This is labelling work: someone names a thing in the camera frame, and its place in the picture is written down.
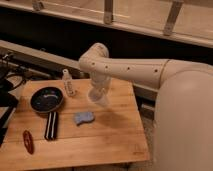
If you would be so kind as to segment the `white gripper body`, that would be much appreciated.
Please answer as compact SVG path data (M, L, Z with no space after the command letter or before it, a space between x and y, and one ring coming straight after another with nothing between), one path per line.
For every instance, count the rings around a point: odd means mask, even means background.
M91 74L92 93L107 93L110 85L110 78L102 74Z

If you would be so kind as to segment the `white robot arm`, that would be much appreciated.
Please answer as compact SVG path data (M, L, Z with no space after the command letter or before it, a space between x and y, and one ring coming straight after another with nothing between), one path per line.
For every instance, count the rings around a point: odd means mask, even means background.
M79 59L98 76L157 91L153 171L213 171L213 66L172 59L112 59L101 43Z

